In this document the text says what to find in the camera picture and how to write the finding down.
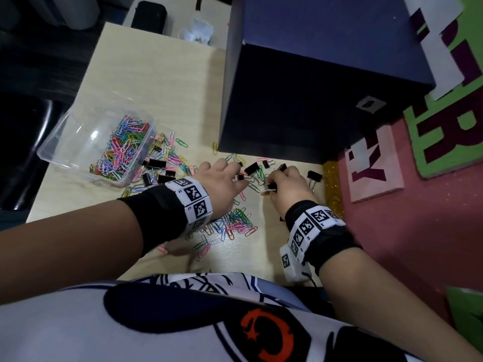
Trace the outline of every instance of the pink board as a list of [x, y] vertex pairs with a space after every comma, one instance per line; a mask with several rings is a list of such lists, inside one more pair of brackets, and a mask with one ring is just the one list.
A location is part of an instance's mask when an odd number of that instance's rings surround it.
[[385, 125], [345, 152], [353, 203], [404, 188], [391, 126]]

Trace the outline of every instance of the cable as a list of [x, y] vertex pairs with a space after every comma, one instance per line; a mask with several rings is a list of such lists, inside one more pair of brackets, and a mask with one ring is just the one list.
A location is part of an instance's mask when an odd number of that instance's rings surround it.
[[313, 283], [313, 286], [314, 286], [315, 288], [317, 288], [317, 285], [315, 284], [315, 282], [314, 282], [314, 280], [312, 279], [312, 277], [310, 276], [310, 274], [305, 273], [305, 272], [302, 272], [302, 274], [303, 274], [304, 276], [309, 277], [309, 278], [310, 278], [310, 280], [311, 280], [311, 281], [312, 281], [312, 283]]

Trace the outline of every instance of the light wood desk surface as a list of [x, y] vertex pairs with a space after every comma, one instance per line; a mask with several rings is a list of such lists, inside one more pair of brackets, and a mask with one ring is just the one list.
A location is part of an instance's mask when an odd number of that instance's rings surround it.
[[[77, 99], [88, 104], [92, 95], [103, 99], [111, 99], [116, 94], [129, 97], [151, 113], [157, 125], [173, 128], [176, 137], [189, 145], [176, 151], [190, 164], [214, 163], [228, 155], [212, 153], [212, 144], [218, 140], [225, 53], [222, 49], [106, 23]], [[256, 160], [256, 157], [242, 156], [247, 164]], [[320, 165], [285, 162], [295, 164], [303, 175], [308, 170], [322, 173]], [[276, 160], [276, 163], [279, 165], [282, 161]], [[27, 221], [112, 200], [122, 192], [123, 189], [108, 183], [83, 182], [68, 170], [50, 164]], [[315, 194], [323, 203], [321, 184], [315, 187]], [[200, 261], [192, 253], [172, 256], [154, 250], [121, 279], [211, 270], [243, 271], [285, 284], [279, 255], [280, 247], [288, 238], [285, 223], [279, 221], [269, 197], [262, 197], [249, 188], [245, 195], [246, 202], [239, 197], [237, 200], [252, 214], [251, 221], [258, 227], [254, 234], [249, 237], [236, 234], [234, 240], [213, 245]], [[196, 239], [171, 245], [191, 249], [193, 242], [196, 244]]]

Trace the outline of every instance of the right hand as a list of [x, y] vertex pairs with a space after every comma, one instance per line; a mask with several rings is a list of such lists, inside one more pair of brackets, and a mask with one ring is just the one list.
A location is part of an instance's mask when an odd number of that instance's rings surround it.
[[300, 175], [295, 166], [290, 166], [283, 172], [273, 171], [267, 178], [269, 183], [277, 183], [277, 192], [270, 193], [270, 199], [280, 217], [285, 219], [285, 214], [295, 203], [309, 200], [317, 202], [313, 192], [307, 185], [307, 181]]

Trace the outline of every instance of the dark blue box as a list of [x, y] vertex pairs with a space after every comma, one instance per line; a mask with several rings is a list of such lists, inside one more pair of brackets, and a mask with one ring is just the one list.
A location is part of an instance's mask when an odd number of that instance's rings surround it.
[[434, 85], [404, 0], [233, 0], [219, 149], [323, 163]]

